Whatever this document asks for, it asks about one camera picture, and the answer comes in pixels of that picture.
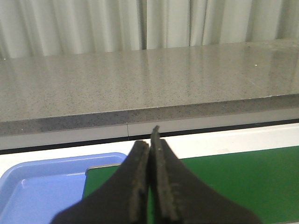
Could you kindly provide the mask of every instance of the countertop edge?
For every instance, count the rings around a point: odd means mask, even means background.
[[[299,93],[0,122],[0,137],[299,108]]]

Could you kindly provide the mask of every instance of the gray countertop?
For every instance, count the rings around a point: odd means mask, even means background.
[[[0,136],[287,108],[299,40],[0,60]]]

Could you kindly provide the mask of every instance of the speckled countertop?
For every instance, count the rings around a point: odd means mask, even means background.
[[[299,40],[0,60],[0,136],[298,107]]]

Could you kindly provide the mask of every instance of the blue tray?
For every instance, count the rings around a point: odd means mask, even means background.
[[[48,224],[82,198],[90,166],[121,163],[126,155],[107,153],[24,162],[0,178],[1,224]]]

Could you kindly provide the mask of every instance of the green mat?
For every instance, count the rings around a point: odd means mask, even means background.
[[[263,223],[299,220],[299,146],[181,161],[218,193],[256,213]],[[83,197],[97,189],[117,168],[90,169]],[[153,223],[151,197],[148,214],[148,223]]]

